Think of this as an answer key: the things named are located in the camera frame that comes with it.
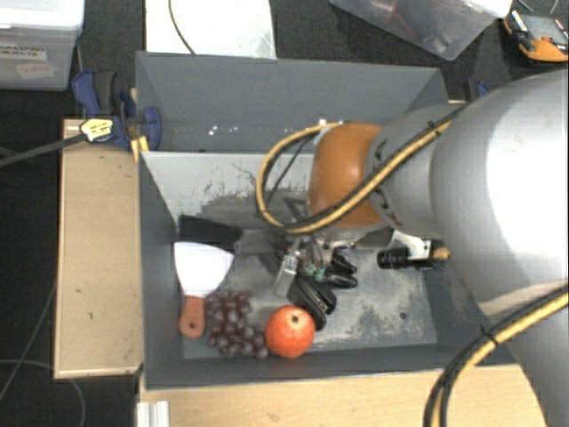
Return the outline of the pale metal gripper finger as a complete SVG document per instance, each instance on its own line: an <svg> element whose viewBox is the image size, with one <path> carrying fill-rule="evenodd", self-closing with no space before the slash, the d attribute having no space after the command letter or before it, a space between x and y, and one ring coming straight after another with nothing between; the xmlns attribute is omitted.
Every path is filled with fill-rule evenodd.
<svg viewBox="0 0 569 427"><path fill-rule="evenodd" d="M275 295L286 297L297 276L298 252L289 251L281 261L274 284Z"/></svg>

